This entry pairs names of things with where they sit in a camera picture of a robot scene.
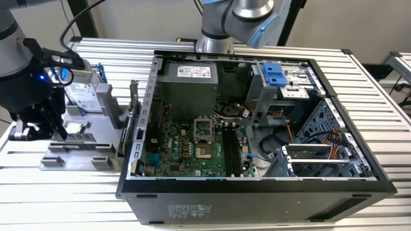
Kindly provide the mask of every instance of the ram slot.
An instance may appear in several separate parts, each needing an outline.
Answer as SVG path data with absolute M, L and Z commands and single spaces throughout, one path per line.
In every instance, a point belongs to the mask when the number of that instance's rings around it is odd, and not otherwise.
M 237 129 L 233 126 L 223 127 L 223 151 L 226 174 L 229 177 L 241 176 L 241 155 L 237 137 Z

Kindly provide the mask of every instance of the white wall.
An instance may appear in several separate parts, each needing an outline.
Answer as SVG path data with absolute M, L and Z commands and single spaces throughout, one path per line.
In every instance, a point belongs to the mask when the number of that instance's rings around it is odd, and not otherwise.
M 102 20 L 96 27 L 104 38 L 175 41 L 202 35 L 193 0 L 108 0 L 92 13 Z
M 287 46 L 349 48 L 362 62 L 411 51 L 411 0 L 309 0 Z M 108 0 L 94 11 L 104 38 L 169 40 L 201 36 L 193 0 Z
M 72 13 L 67 0 L 63 0 L 68 19 L 72 19 Z M 35 38 L 40 45 L 52 50 L 62 50 L 59 43 L 60 34 L 67 26 L 67 20 L 63 14 L 60 1 L 54 1 L 30 8 L 12 11 L 16 21 L 23 29 L 26 37 Z M 75 33 L 79 36 L 78 26 L 74 25 Z
M 362 62 L 411 52 L 411 0 L 309 0 L 287 46 L 347 48 Z

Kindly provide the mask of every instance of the power supply label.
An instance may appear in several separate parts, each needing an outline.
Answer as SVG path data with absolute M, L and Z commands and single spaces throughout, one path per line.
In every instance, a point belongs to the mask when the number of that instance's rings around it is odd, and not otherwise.
M 211 78 L 209 66 L 179 66 L 178 77 Z

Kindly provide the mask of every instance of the black cable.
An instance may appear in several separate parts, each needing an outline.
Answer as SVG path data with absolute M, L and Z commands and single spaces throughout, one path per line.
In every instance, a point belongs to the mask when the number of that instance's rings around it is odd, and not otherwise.
M 287 142 L 285 142 L 283 140 L 281 140 L 281 139 L 277 137 L 278 133 L 279 133 L 282 130 L 285 130 L 285 129 L 286 129 L 286 127 L 285 127 L 283 125 L 279 126 L 279 127 L 277 127 L 277 128 L 273 130 L 273 133 L 271 133 L 269 136 L 266 136 L 266 137 L 259 141 L 258 147 L 259 147 L 261 151 L 262 151 L 265 154 L 270 154 L 270 153 L 271 153 L 271 152 L 266 151 L 266 149 L 265 149 L 265 147 L 263 147 L 265 142 L 269 141 L 271 138 L 274 138 L 275 142 L 278 142 L 278 144 L 282 145 L 282 146 L 285 146 L 285 145 L 289 144 Z
M 271 146 L 273 150 L 275 150 L 275 147 L 273 146 L 271 141 L 269 141 L 269 144 L 270 144 L 270 146 Z
M 64 13 L 64 17 L 66 17 L 67 23 L 70 23 L 70 19 L 68 19 L 68 16 L 67 16 L 67 12 L 66 12 L 66 7 L 64 7 L 63 0 L 60 0 L 60 4 L 62 4 L 63 13 Z M 71 26 L 70 28 L 71 28 L 72 35 L 76 36 L 75 30 L 74 30 L 72 26 Z
M 402 103 L 398 104 L 398 106 L 399 106 L 401 108 L 405 107 L 405 106 L 409 106 L 409 105 L 411 105 L 411 101 L 405 101 L 405 102 L 402 102 Z
M 261 151 L 262 151 L 265 154 L 267 154 L 267 155 L 270 154 L 270 152 L 266 151 L 266 149 L 265 149 L 265 147 L 263 147 L 263 143 L 265 143 L 267 140 L 270 140 L 271 137 L 273 137 L 273 134 L 270 134 L 269 136 L 266 136 L 266 137 L 259 141 L 259 143 L 258 143 L 258 147 L 259 147 Z
M 313 142 L 322 143 L 322 141 L 321 141 L 318 138 L 311 139 L 311 140 L 307 141 L 306 143 L 313 143 Z
M 59 78 L 60 84 L 56 84 L 55 87 L 64 88 L 64 87 L 68 87 L 72 84 L 72 82 L 75 80 L 75 73 L 72 72 L 72 70 L 70 70 L 70 69 L 67 69 L 67 70 L 71 73 L 71 80 L 67 83 L 62 83 L 62 78 Z
M 263 159 L 262 157 L 258 157 L 261 160 L 263 160 L 263 161 L 266 161 L 266 162 L 270 162 L 270 160 L 266 160 L 266 159 Z
M 4 120 L 4 119 L 0 119 L 0 121 L 2 121 L 3 123 L 12 124 L 11 122 L 8 122 L 8 121 Z
M 221 109 L 221 112 L 223 112 L 225 111 L 225 109 L 226 109 L 226 107 L 227 107 L 227 103 L 223 105 L 223 107 L 222 107 L 222 109 Z
M 70 103 L 71 105 L 74 105 L 74 104 L 72 104 L 72 101 L 71 101 L 71 99 L 70 99 L 70 96 L 68 96 L 68 94 L 67 94 L 67 92 L 66 92 L 66 90 L 64 90 L 64 95 L 66 95 L 66 97 L 67 97 L 68 103 Z
M 397 80 L 397 82 L 395 82 L 395 84 L 394 84 L 394 86 L 393 86 L 393 88 L 391 88 L 391 91 L 390 91 L 390 94 L 389 94 L 389 95 L 391 95 L 391 93 L 393 93 L 393 91 L 394 91 L 394 88 L 395 88 L 395 86 L 398 85 L 398 82 L 399 82 L 401 78 L 402 78 L 402 76 L 398 78 L 398 80 Z
M 275 142 L 281 145 L 281 146 L 285 146 L 289 144 L 289 142 L 281 140 L 281 138 L 277 137 L 278 133 L 282 132 L 282 130 L 287 129 L 285 126 L 279 126 L 277 127 L 274 130 L 273 130 L 273 138 L 275 140 Z
M 197 8 L 198 8 L 198 10 L 199 10 L 201 15 L 203 16 L 203 12 L 202 12 L 202 10 L 201 10 L 201 7 L 199 7 L 199 4 L 198 4 L 198 1 L 197 1 L 197 0 L 194 0 L 194 4 L 195 4 L 195 6 L 197 6 Z
M 60 36 L 60 45 L 64 48 L 66 51 L 74 52 L 72 49 L 68 47 L 68 45 L 64 44 L 64 37 L 67 35 L 67 32 L 78 19 L 83 16 L 84 13 L 87 13 L 92 8 L 95 8 L 100 3 L 103 3 L 106 0 L 98 1 L 95 4 L 88 6 L 82 12 L 75 16 L 75 18 L 71 20 L 70 24 L 67 25 L 66 29 L 63 30 L 62 36 Z
M 302 143 L 306 143 L 307 141 L 310 141 L 310 139 L 313 137 L 317 137 L 317 136 L 321 136 L 321 135 L 326 135 L 326 134 L 338 135 L 333 131 L 322 131 L 322 132 L 318 132 L 318 133 L 313 134 Z

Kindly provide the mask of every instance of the aluminum extrusion table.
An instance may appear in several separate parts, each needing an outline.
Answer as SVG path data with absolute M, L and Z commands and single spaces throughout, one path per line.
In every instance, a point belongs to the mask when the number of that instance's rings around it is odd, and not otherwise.
M 91 64 L 104 65 L 112 94 L 130 102 L 130 80 L 140 81 L 144 95 L 154 50 L 194 51 L 187 42 L 154 42 L 84 38 L 75 50 Z M 359 61 L 342 50 L 235 46 L 235 54 L 313 58 L 338 93 L 350 117 L 377 155 L 398 194 L 335 224 L 278 226 L 163 225 L 161 230 L 411 230 L 411 120 L 367 73 Z M 115 198 L 119 173 L 55 172 L 38 169 L 48 141 L 0 139 L 0 227 L 8 230 L 154 230 L 142 226 L 127 202 Z

